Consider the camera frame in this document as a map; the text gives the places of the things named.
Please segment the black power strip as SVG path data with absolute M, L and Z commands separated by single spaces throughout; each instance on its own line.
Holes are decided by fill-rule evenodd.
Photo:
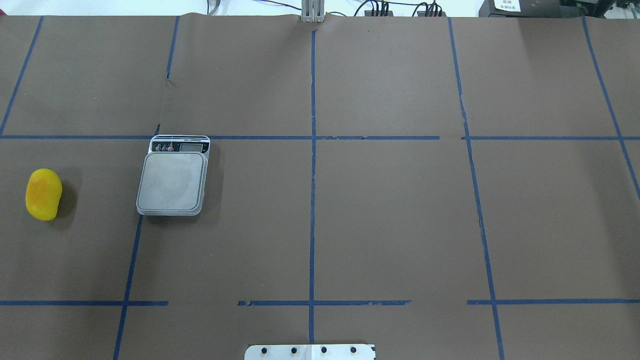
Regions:
M 393 12 L 391 11 L 391 3 L 386 1 L 378 1 L 378 0 L 370 0 L 367 3 L 370 3 L 371 9 L 363 10 L 361 6 L 359 8 L 359 12 L 361 12 L 365 17 L 370 18 L 388 18 L 393 17 Z
M 434 0 L 430 3 L 421 2 L 416 5 L 412 16 L 417 18 L 445 18 L 446 12 L 442 9 L 441 5 Z

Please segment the black computer box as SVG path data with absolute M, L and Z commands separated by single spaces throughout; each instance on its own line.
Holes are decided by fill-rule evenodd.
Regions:
M 585 9 L 573 0 L 485 0 L 479 18 L 580 18 Z

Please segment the black power strip right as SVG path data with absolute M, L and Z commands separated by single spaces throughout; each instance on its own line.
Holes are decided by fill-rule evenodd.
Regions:
M 430 3 L 421 2 L 416 5 L 412 16 L 417 18 L 445 18 L 446 12 L 442 9 L 441 5 L 434 0 Z

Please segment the black power strip left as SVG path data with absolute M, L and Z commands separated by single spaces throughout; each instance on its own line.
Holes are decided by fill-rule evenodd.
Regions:
M 378 0 L 370 0 L 367 3 L 370 3 L 371 9 L 363 10 L 361 6 L 359 8 L 359 12 L 361 12 L 365 17 L 370 18 L 388 18 L 393 17 L 393 12 L 391 11 L 391 3 L 386 1 L 378 1 Z

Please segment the yellow mango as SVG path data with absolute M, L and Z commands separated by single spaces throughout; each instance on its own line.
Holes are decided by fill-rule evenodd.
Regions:
M 62 193 L 62 181 L 55 171 L 49 168 L 35 170 L 29 177 L 25 192 L 27 212 L 40 221 L 54 220 Z

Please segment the silver digital kitchen scale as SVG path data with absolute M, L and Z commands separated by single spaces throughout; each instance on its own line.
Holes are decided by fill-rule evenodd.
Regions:
M 142 164 L 135 199 L 139 215 L 192 217 L 202 210 L 211 140 L 156 134 Z

